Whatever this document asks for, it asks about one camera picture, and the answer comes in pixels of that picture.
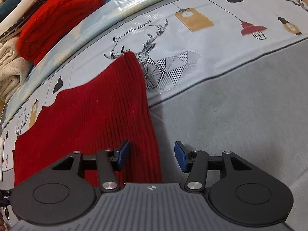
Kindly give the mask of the dark red knit sweater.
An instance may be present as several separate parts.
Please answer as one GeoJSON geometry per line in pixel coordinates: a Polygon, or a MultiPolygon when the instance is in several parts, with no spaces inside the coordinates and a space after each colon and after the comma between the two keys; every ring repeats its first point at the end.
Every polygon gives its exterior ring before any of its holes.
{"type": "Polygon", "coordinates": [[[120,184],[161,183],[157,138],[146,85],[132,52],[117,58],[84,85],[60,91],[36,122],[15,142],[14,184],[30,178],[73,151],[94,155],[130,142],[120,184]]]}

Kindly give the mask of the stack of white clothes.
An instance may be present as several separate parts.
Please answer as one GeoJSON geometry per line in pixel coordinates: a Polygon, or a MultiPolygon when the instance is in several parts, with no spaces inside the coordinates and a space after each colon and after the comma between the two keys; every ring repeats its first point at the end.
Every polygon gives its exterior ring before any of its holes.
{"type": "Polygon", "coordinates": [[[1,22],[1,43],[13,38],[47,0],[21,0],[17,7],[1,22]]]}

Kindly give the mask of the white folded garment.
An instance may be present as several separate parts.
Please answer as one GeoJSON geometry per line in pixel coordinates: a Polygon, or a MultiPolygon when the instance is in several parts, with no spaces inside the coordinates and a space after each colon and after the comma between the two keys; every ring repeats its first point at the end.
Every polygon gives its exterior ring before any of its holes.
{"type": "Polygon", "coordinates": [[[3,151],[4,151],[4,139],[0,137],[0,182],[3,181],[3,151]]]}

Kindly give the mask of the grey printed bed sheet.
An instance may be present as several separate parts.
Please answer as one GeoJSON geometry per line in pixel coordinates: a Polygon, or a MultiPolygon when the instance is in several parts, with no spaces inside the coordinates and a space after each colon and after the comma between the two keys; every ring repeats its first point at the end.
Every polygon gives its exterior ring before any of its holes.
{"type": "MultiPolygon", "coordinates": [[[[2,115],[8,102],[1,100],[2,115]]],[[[2,115],[1,230],[307,230],[307,0],[159,3],[62,65],[6,127],[2,115]],[[60,91],[88,83],[127,52],[144,75],[162,182],[120,184],[68,223],[19,220],[11,205],[16,140],[60,91]],[[185,191],[177,141],[209,155],[234,152],[284,183],[294,199],[285,223],[237,225],[185,191]]]]}

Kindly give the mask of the folded cream quilt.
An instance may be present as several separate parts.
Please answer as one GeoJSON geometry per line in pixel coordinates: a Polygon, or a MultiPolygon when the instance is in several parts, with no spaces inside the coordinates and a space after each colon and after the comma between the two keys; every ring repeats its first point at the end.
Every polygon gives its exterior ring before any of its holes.
{"type": "Polygon", "coordinates": [[[1,43],[1,100],[7,103],[17,89],[25,82],[32,70],[32,63],[25,60],[17,51],[18,37],[1,43]]]}

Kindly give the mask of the folded red blanket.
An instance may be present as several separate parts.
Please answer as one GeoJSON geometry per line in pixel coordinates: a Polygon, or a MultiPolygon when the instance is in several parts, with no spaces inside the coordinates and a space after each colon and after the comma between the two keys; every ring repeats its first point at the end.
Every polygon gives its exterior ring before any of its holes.
{"type": "Polygon", "coordinates": [[[103,4],[104,0],[47,0],[21,30],[18,54],[37,65],[70,30],[103,4]]]}

